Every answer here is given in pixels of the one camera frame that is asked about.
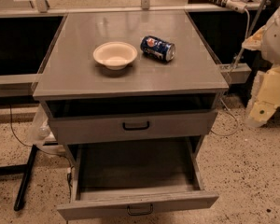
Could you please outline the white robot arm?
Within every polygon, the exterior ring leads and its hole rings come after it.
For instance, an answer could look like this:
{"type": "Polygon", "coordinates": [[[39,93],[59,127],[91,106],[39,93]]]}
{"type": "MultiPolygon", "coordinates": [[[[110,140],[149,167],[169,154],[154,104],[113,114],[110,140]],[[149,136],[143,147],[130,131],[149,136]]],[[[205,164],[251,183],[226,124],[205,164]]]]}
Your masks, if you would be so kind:
{"type": "Polygon", "coordinates": [[[242,47],[259,50],[261,57],[273,65],[263,75],[258,93],[252,95],[254,103],[245,120],[250,127],[261,127],[280,107],[280,7],[242,47]]]}

